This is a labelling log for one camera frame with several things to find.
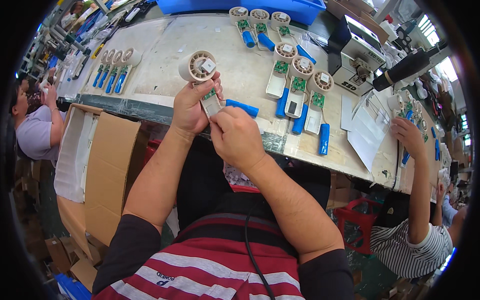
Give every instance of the lavender shirt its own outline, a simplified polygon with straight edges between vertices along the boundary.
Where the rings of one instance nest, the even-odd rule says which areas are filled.
[[[60,112],[65,121],[66,112]],[[49,159],[55,162],[59,157],[59,145],[50,147],[52,115],[46,105],[26,115],[25,121],[15,131],[21,150],[32,159]]]

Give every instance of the brown cardboard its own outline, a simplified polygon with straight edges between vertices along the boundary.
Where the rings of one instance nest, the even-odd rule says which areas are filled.
[[[134,166],[130,171],[135,172],[129,176],[131,179],[141,170],[138,166],[143,162],[148,137],[138,134],[139,129],[139,122],[105,112],[98,118],[85,183],[85,224],[86,230],[107,246],[117,230],[128,195],[129,166]],[[143,152],[132,156],[137,147]]]
[[[373,12],[373,7],[365,3],[363,0],[348,0],[350,5],[356,6],[364,12]]]
[[[348,15],[352,19],[359,21],[360,17],[357,14],[360,14],[360,10],[353,9],[354,12],[349,10],[346,6],[344,6],[344,2],[340,4],[340,2],[336,0],[329,0],[328,3],[326,4],[327,6],[327,11],[330,12],[332,15],[337,17],[337,19],[341,19],[344,15]]]
[[[81,249],[75,253],[84,252],[94,263],[98,256],[92,254],[93,248],[85,234],[89,232],[103,244],[110,244],[130,187],[142,169],[148,134],[139,130],[139,122],[76,103],[69,108],[62,133],[65,133],[73,107],[100,116],[88,161],[85,203],[60,196],[57,196],[57,203],[64,226]]]
[[[380,41],[380,44],[383,45],[388,39],[388,33],[383,30],[368,14],[367,12],[362,11],[361,8],[353,5],[355,1],[348,2],[338,2],[336,0],[329,0],[327,3],[327,11],[331,12],[332,15],[341,19],[344,15],[348,15],[352,19],[360,22],[362,25],[372,30]]]
[[[66,273],[70,270],[70,260],[68,259],[67,253],[63,248],[62,243],[56,237],[51,239],[45,240],[45,244],[47,245],[48,252],[52,257],[53,262],[57,266],[57,268],[62,273]]]
[[[72,273],[90,292],[96,277],[96,269],[86,259],[80,259],[71,268]]]

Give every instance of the workbench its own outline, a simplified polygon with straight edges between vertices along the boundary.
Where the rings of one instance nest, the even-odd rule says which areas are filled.
[[[315,69],[328,70],[327,54],[310,43],[305,30],[290,26],[299,43],[317,63]],[[270,38],[280,38],[269,28]],[[387,132],[375,156],[372,172],[364,166],[359,156],[347,141],[347,132],[340,129],[341,98],[351,98],[352,109],[360,97],[335,85],[325,95],[324,116],[330,124],[328,155],[318,155],[319,136],[306,133],[291,133],[293,120],[275,117],[277,99],[270,98],[265,89],[273,67],[273,53],[261,51],[255,46],[247,48],[228,15],[216,13],[184,14],[163,17],[119,29],[105,49],[134,47],[143,53],[142,61],[133,69],[121,95],[108,95],[104,89],[92,87],[99,59],[90,59],[80,78],[75,82],[66,80],[58,88],[59,97],[101,107],[119,114],[138,117],[163,124],[171,124],[173,100],[186,82],[178,72],[179,61],[198,50],[211,52],[221,73],[223,95],[259,108],[255,119],[264,130],[262,139],[266,151],[296,158],[330,170],[338,171],[362,180],[380,184],[395,191],[410,194],[413,181],[414,160],[410,158],[407,168],[401,168],[403,147]],[[392,88],[376,92],[380,103],[392,118],[387,97]],[[428,128],[435,125],[427,113],[423,117]],[[429,130],[426,143],[430,165],[430,182],[436,186],[440,162],[435,161],[435,139]]]

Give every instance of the black sleeve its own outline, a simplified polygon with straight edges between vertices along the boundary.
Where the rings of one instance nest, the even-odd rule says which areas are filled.
[[[353,300],[353,277],[344,249],[320,255],[298,268],[300,291],[306,300]]]
[[[160,238],[152,224],[134,215],[123,215],[93,282],[93,294],[135,274],[160,251]]]

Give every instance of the hand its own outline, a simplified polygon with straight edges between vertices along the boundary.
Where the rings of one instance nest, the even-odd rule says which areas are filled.
[[[437,184],[437,205],[442,205],[444,202],[445,187],[443,183]]]
[[[183,137],[193,140],[208,124],[208,119],[202,111],[200,99],[215,89],[219,100],[223,100],[223,87],[220,81],[220,72],[215,72],[212,79],[197,85],[188,83],[173,101],[172,127]]]
[[[417,160],[426,158],[427,152],[420,130],[409,120],[395,117],[391,126],[393,136],[407,149],[410,156]]]
[[[45,88],[48,90],[48,95],[45,95],[43,91],[41,91],[40,95],[40,102],[42,105],[47,105],[50,109],[57,107],[57,90],[55,86],[46,84]]]
[[[213,146],[220,157],[248,173],[266,155],[257,123],[241,108],[227,106],[210,117]]]

